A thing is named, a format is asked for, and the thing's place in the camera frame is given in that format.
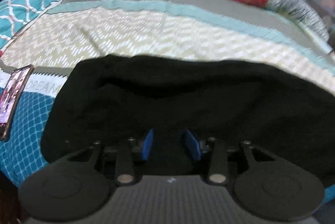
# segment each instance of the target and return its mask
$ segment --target light blue fabric strip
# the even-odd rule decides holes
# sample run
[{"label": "light blue fabric strip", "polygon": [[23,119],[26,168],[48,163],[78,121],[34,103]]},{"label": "light blue fabric strip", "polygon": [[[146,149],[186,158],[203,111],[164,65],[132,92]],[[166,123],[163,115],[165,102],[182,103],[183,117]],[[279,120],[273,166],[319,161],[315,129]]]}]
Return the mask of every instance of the light blue fabric strip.
[{"label": "light blue fabric strip", "polygon": [[299,53],[307,57],[315,65],[322,69],[329,70],[333,75],[335,74],[335,66],[330,64],[325,58],[317,56],[311,49],[303,47],[290,38],[286,37],[283,33],[276,29],[270,29],[261,26],[255,26],[237,19],[215,14],[193,5],[174,4],[172,2],[165,2],[160,0],[153,1],[129,1],[129,0],[101,0],[90,2],[72,2],[60,4],[47,13],[55,14],[60,12],[74,12],[90,8],[102,6],[107,9],[122,8],[125,10],[138,11],[142,9],[156,10],[160,12],[167,12],[175,16],[189,16],[197,20],[221,26],[227,29],[232,29],[241,33],[245,33],[257,38],[271,40],[276,43],[288,45]]}]

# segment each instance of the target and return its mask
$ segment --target black plastic mechanism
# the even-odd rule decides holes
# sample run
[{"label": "black plastic mechanism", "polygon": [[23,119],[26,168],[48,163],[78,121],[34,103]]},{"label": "black plastic mechanism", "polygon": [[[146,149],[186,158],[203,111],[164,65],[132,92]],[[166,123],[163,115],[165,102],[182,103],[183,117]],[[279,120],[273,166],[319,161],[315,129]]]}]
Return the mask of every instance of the black plastic mechanism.
[{"label": "black plastic mechanism", "polygon": [[[23,208],[37,220],[67,222],[104,207],[118,188],[134,185],[130,189],[138,192],[136,187],[145,185],[140,186],[135,167],[148,160],[153,133],[150,130],[142,140],[129,138],[115,146],[96,142],[46,166],[21,185]],[[226,188],[244,210],[274,221],[307,218],[322,203],[324,187],[317,177],[250,141],[231,147],[214,137],[199,140],[189,130],[183,140],[195,164],[203,167],[198,175],[207,196]],[[173,190],[178,180],[168,178],[164,191]]]}]

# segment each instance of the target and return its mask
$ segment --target blue lattice pattern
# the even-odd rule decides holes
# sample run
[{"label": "blue lattice pattern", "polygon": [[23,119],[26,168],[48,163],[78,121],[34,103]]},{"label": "blue lattice pattern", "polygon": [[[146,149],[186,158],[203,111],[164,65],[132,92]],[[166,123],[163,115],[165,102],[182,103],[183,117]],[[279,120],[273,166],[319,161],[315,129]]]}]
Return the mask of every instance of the blue lattice pattern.
[{"label": "blue lattice pattern", "polygon": [[16,186],[47,164],[40,142],[54,100],[38,92],[23,92],[19,99],[9,141],[0,143],[0,170]]}]

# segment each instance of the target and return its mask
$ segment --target teal patterned fabric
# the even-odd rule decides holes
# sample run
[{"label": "teal patterned fabric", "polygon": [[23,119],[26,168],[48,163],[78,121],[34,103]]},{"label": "teal patterned fabric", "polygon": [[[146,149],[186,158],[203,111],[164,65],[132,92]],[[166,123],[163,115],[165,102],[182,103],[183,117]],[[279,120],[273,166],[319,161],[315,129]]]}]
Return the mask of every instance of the teal patterned fabric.
[{"label": "teal patterned fabric", "polygon": [[0,142],[0,170],[16,186],[47,164],[40,140],[54,100],[38,92],[23,92],[19,99],[9,141]]},{"label": "teal patterned fabric", "polygon": [[20,28],[36,18],[52,2],[59,0],[2,0],[0,2],[0,48]]}]

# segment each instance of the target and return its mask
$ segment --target round black pad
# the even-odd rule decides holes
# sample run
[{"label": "round black pad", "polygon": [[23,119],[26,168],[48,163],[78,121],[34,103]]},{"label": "round black pad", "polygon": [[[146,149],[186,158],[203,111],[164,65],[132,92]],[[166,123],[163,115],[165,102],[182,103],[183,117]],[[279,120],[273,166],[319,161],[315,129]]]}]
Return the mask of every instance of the round black pad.
[{"label": "round black pad", "polygon": [[289,162],[258,162],[237,178],[234,193],[254,215],[297,221],[321,205],[324,187],[317,177]]},{"label": "round black pad", "polygon": [[107,201],[108,180],[94,169],[48,167],[28,177],[19,189],[23,208],[44,221],[71,221],[96,212]]}]

